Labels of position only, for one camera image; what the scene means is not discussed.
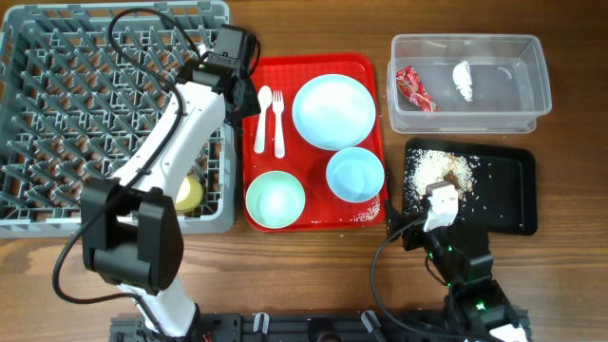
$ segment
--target yellow object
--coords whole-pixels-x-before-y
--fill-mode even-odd
[[[175,199],[175,211],[182,214],[193,211],[202,202],[203,193],[199,181],[195,177],[186,176]]]

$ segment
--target black container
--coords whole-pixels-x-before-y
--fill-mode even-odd
[[[404,214],[420,213],[420,200],[409,196],[407,175],[416,166],[409,159],[414,149],[450,152],[463,156],[477,181],[473,191],[461,200],[462,224],[483,225],[488,231],[532,235],[538,229],[536,200],[536,166],[534,156],[520,148],[491,146],[465,142],[447,142],[414,138],[406,144],[406,177],[404,179]]]

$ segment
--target wooden surface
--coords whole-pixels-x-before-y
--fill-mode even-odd
[[[41,3],[31,0],[30,3]],[[0,12],[13,4],[6,0]],[[538,341],[608,339],[608,41],[605,2],[587,1],[246,1],[230,2],[236,24],[254,29],[263,54],[358,51],[372,61],[385,151],[396,183],[404,145],[390,129],[386,69],[399,33],[523,33],[541,39],[553,111],[522,136],[442,136],[527,148],[538,163],[540,228],[532,237],[491,235],[494,275],[512,303],[530,311]],[[400,190],[393,189],[400,206]],[[369,286],[383,227],[263,235],[238,214],[224,235],[188,236],[180,269],[202,310],[249,314],[351,312],[374,308]],[[57,298],[50,273],[65,239],[0,240],[1,341],[106,341],[110,317],[133,314],[128,301],[76,306]],[[439,308],[445,288],[421,252],[388,248],[379,264],[385,302]],[[66,261],[64,289],[77,296],[115,292]]]

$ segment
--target gray dish rack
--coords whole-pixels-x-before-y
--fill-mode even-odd
[[[144,7],[178,21],[212,46],[230,24],[220,1],[17,6],[0,33],[0,238],[64,237],[80,226],[79,194],[110,178],[154,128],[166,88],[117,58],[105,37],[122,10]],[[178,30],[151,15],[122,18],[115,39],[175,81],[194,57]],[[220,233],[235,220],[234,132],[223,125],[194,161],[202,204],[180,216],[184,233]]]

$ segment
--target light green bowl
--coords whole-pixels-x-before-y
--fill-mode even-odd
[[[306,203],[302,184],[283,171],[259,175],[247,189],[245,204],[249,216],[259,225],[279,229],[294,223]]]

